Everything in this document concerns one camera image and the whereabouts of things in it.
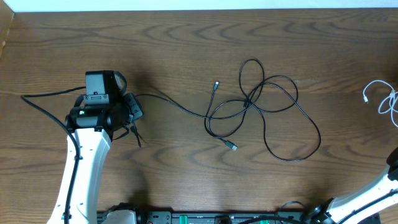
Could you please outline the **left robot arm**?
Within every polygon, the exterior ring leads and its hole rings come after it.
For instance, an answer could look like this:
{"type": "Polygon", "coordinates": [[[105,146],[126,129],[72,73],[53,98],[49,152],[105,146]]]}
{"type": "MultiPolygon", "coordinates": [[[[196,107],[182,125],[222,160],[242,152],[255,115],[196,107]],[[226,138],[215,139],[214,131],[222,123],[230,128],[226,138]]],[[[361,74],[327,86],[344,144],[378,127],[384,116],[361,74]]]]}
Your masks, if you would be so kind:
{"type": "Polygon", "coordinates": [[[96,223],[98,194],[106,155],[114,132],[125,129],[139,142],[134,122],[144,113],[118,71],[85,74],[86,93],[65,118],[69,132],[67,159],[58,198],[49,223],[96,223]]]}

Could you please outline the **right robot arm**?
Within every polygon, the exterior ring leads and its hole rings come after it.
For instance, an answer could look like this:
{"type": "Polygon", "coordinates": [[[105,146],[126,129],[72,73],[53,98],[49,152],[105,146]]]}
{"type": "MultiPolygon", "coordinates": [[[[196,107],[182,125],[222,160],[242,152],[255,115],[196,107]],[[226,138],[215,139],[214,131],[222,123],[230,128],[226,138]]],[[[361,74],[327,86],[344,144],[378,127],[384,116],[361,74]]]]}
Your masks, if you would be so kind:
{"type": "Polygon", "coordinates": [[[330,198],[309,212],[309,223],[359,223],[397,203],[397,149],[386,160],[386,168],[370,183],[352,194],[330,198]]]}

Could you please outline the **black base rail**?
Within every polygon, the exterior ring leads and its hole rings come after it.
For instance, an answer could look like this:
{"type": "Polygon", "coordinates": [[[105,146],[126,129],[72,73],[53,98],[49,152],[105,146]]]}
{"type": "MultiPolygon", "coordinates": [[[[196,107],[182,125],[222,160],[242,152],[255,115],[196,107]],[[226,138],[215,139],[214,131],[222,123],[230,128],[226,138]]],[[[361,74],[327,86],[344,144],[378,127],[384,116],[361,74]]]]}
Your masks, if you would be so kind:
{"type": "Polygon", "coordinates": [[[98,223],[137,224],[218,224],[218,223],[313,223],[302,209],[287,209],[282,206],[274,212],[175,212],[170,208],[144,210],[128,203],[120,203],[107,211],[97,213],[98,223]]]}

